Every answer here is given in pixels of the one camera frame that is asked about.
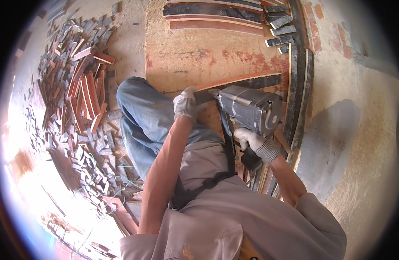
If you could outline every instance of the concrete floor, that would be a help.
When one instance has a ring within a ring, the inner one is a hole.
[[[104,0],[94,4],[89,0],[77,0],[66,15],[79,8],[73,18],[97,19],[104,14],[110,15],[115,2]],[[116,69],[114,80],[118,84],[129,76],[145,76],[145,10],[148,2],[123,1],[123,10],[112,23],[116,30],[107,47],[117,59],[113,69]],[[301,4],[310,48],[315,54],[315,76],[306,129],[318,113],[344,99],[352,100],[360,110],[359,125],[347,165],[325,202],[347,234],[346,259],[359,259],[378,239],[398,194],[395,133],[399,80],[394,76],[394,70],[388,69],[391,59],[388,59],[390,55],[383,54],[386,52],[385,42],[371,46],[363,44],[371,35],[382,38],[380,32],[366,20],[368,17],[356,21],[348,16],[350,12],[340,10],[332,1],[302,0]],[[365,28],[362,27],[364,23],[372,28],[370,34],[359,34],[357,28]],[[35,18],[30,31],[29,43],[16,65],[11,100],[15,109],[9,114],[12,122],[24,118],[22,113],[28,102],[23,100],[23,95],[31,87],[32,73],[36,78],[36,67],[44,52],[46,20]],[[110,100],[110,105],[114,109],[115,100]],[[14,133],[26,137],[22,128],[24,121],[17,124],[20,128],[16,131],[13,127]],[[26,143],[19,146],[27,149]]]

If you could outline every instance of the forearm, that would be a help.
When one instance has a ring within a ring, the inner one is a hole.
[[[158,234],[163,215],[175,190],[186,142],[192,130],[187,116],[176,118],[150,167],[143,187],[139,234]]]
[[[277,156],[271,166],[285,202],[295,207],[298,199],[307,192],[305,185],[281,155]]]

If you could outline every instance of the blue jeans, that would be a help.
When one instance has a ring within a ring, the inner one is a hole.
[[[173,100],[135,76],[120,84],[116,96],[123,111],[119,125],[124,144],[137,173],[146,180],[174,122]],[[196,123],[186,144],[206,140],[223,143],[217,133]]]

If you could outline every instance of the hand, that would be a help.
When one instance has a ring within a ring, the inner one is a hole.
[[[195,87],[190,86],[186,90],[182,91],[182,93],[174,98],[174,111],[175,117],[180,115],[185,115],[189,117],[194,124],[197,122],[197,104],[195,101],[194,93],[197,90]]]
[[[280,147],[276,146],[272,140],[258,136],[247,128],[236,129],[234,136],[240,140],[243,151],[247,149],[247,142],[249,142],[250,148],[267,164],[274,161],[279,154]]]

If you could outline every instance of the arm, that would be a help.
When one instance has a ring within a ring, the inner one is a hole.
[[[146,177],[138,234],[159,233],[165,209],[175,190],[182,155],[193,125],[189,117],[179,116],[169,130]]]
[[[290,168],[283,156],[278,155],[276,159],[271,162],[271,165],[285,202],[295,207],[298,199],[303,194],[307,193],[305,185]]]
[[[236,129],[234,135],[240,140],[242,150],[247,148],[248,142],[250,148],[263,162],[272,165],[273,174],[279,183],[285,201],[295,207],[298,199],[307,193],[306,187],[286,160],[279,155],[279,147],[272,140],[258,136],[247,128]]]

